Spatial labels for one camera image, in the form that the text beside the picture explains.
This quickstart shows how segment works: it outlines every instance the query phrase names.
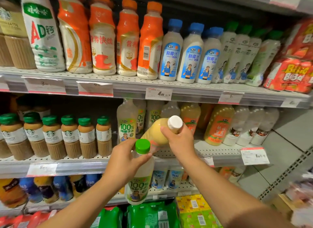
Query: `white bottle cap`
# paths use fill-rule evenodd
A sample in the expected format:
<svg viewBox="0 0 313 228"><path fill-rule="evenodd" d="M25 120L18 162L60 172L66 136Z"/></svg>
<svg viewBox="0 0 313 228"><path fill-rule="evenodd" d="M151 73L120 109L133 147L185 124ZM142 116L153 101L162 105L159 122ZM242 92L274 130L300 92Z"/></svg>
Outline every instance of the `white bottle cap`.
<svg viewBox="0 0 313 228"><path fill-rule="evenodd" d="M179 116L171 116L167 121L168 127L172 129L179 129L182 127L182 119Z"/></svg>

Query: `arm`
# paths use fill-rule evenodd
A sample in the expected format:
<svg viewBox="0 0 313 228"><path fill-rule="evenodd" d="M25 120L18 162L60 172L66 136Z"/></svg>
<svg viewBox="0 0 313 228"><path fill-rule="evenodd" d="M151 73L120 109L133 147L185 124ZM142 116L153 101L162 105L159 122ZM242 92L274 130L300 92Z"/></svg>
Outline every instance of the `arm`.
<svg viewBox="0 0 313 228"><path fill-rule="evenodd" d="M224 227L294 227L278 212L227 181L199 159L194 150L192 133L185 124L178 135L172 133L167 127L162 127L161 131L169 140L176 158Z"/></svg>
<svg viewBox="0 0 313 228"><path fill-rule="evenodd" d="M133 178L152 154L134 159L131 155L136 140L128 139L113 148L103 177L65 209L38 228L90 227L108 201Z"/></svg>

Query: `hand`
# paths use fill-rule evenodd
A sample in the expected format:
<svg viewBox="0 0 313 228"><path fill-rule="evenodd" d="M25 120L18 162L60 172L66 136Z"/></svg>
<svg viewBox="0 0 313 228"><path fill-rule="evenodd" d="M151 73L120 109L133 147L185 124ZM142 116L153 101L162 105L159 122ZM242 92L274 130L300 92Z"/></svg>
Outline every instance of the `hand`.
<svg viewBox="0 0 313 228"><path fill-rule="evenodd" d="M105 169L103 178L121 189L136 174L140 166L146 163L152 156L151 153L133 158L131 151L135 149L137 140L129 138L113 148L110 160Z"/></svg>
<svg viewBox="0 0 313 228"><path fill-rule="evenodd" d="M178 135L165 126L161 127L161 132L168 139L170 148L179 162L182 163L194 156L198 157L194 149L194 136L185 123Z"/></svg>

